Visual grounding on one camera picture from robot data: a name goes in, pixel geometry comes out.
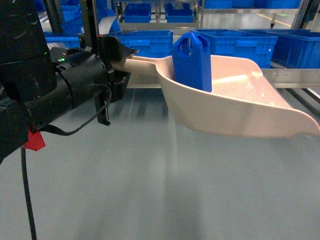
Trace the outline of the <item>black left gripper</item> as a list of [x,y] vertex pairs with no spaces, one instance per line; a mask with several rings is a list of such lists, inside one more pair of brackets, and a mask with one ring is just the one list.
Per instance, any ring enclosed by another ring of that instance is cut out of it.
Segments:
[[129,81],[129,73],[114,69],[112,64],[139,51],[112,35],[97,35],[95,42],[96,47],[82,49],[52,47],[50,53],[57,72],[70,89],[72,108],[93,99],[98,122],[109,126],[108,104],[123,98]]

